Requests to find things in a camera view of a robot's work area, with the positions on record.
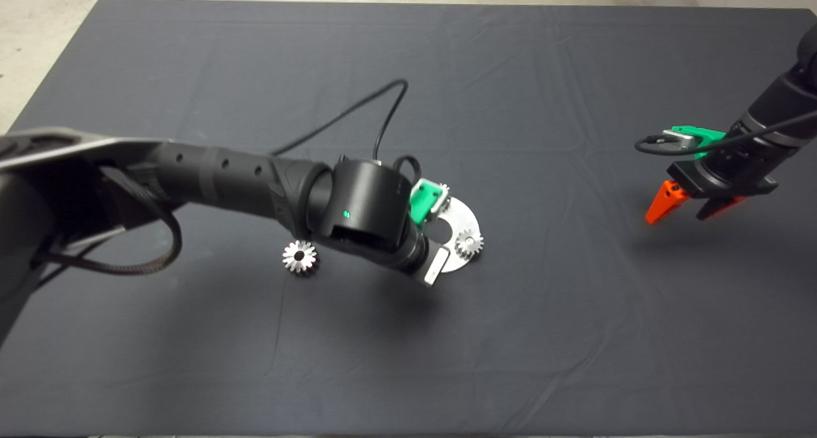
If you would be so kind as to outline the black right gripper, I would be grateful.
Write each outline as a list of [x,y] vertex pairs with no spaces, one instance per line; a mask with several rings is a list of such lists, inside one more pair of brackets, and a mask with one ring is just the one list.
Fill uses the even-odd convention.
[[767,195],[778,183],[770,173],[779,166],[778,147],[735,148],[708,152],[703,158],[672,162],[645,214],[656,225],[689,199],[706,199],[696,219],[705,222],[747,197]]

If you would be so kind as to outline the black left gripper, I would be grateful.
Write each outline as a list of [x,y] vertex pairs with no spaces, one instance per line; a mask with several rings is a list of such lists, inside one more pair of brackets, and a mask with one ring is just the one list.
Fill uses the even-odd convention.
[[396,270],[424,287],[434,287],[451,257],[449,249],[434,240],[418,240]]

